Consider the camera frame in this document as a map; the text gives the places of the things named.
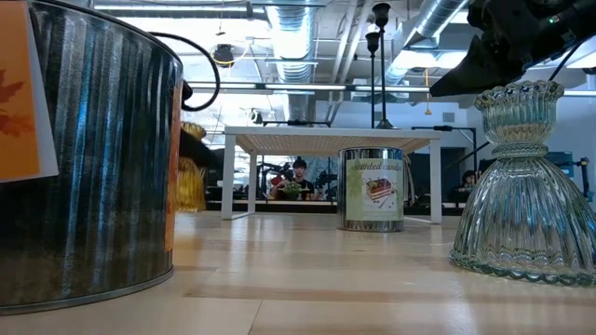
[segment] black cable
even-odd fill
[[[557,68],[555,69],[555,72],[553,72],[550,75],[549,81],[553,80],[557,76],[557,74],[559,74],[559,71],[562,69],[563,65],[565,65],[565,63],[569,60],[571,55],[573,55],[574,52],[576,52],[576,50],[579,49],[579,46],[581,46],[581,43],[578,44],[577,46],[575,46],[574,48],[572,48],[571,51],[569,51],[569,53],[567,54],[567,56],[565,56],[565,58],[561,60],[561,62],[559,63],[559,66],[557,66]]]
[[[480,150],[484,149],[484,147],[485,147],[485,146],[487,146],[487,145],[489,145],[489,144],[490,144],[490,142],[489,142],[489,141],[486,141],[486,142],[485,142],[483,145],[481,145],[481,146],[479,146],[478,148],[476,148],[476,150],[472,151],[472,152],[471,152],[471,153],[469,153],[469,154],[466,154],[466,155],[464,155],[463,157],[461,157],[461,158],[459,158],[459,159],[455,160],[454,162],[452,162],[452,163],[450,163],[449,165],[447,165],[446,167],[444,167],[444,168],[443,168],[443,171],[446,171],[446,170],[448,170],[448,169],[450,169],[450,168],[452,168],[452,167],[456,166],[457,164],[459,164],[459,163],[461,163],[461,162],[465,161],[465,160],[466,160],[468,157],[470,157],[470,156],[472,156],[472,155],[476,154],[478,151],[480,151]]]
[[[202,105],[200,105],[198,107],[189,107],[184,103],[184,101],[183,101],[182,107],[183,107],[183,110],[185,110],[186,112],[198,112],[198,111],[202,111],[202,110],[208,108],[209,106],[211,106],[215,102],[215,99],[217,99],[217,96],[220,94],[220,87],[222,85],[222,79],[220,78],[220,73],[217,70],[217,64],[215,64],[215,61],[213,60],[213,58],[211,57],[209,52],[207,50],[205,50],[202,46],[198,45],[197,43],[195,43],[187,38],[175,35],[175,34],[157,33],[157,32],[150,32],[149,34],[151,34],[155,37],[165,37],[165,38],[171,38],[171,39],[185,42],[187,45],[194,47],[195,49],[200,51],[207,58],[207,60],[209,61],[210,65],[211,65],[211,69],[213,70],[213,76],[215,76],[215,90],[213,91],[213,95],[211,95],[211,98],[209,100],[207,100],[207,102],[203,103]]]

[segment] floor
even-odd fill
[[[596,288],[477,275],[447,259],[457,218],[395,234],[333,215],[177,218],[176,274],[127,297],[0,317],[0,334],[594,334]]]

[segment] candle label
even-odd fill
[[[358,158],[346,161],[346,213],[352,221],[403,220],[403,161]]]

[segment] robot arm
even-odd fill
[[[559,58],[596,34],[596,1],[472,0],[467,21],[483,34],[430,88],[433,97],[504,86],[539,62]]]

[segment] lamp pole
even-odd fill
[[[381,103],[383,106],[383,118],[376,126],[378,129],[391,129],[393,125],[387,120],[387,108],[385,98],[385,26],[389,22],[389,9],[391,6],[387,3],[374,5],[372,13],[374,13],[374,24],[379,27],[379,35],[381,37]]]
[[[366,43],[371,52],[371,128],[374,128],[374,53],[379,48],[379,33],[367,33]]]

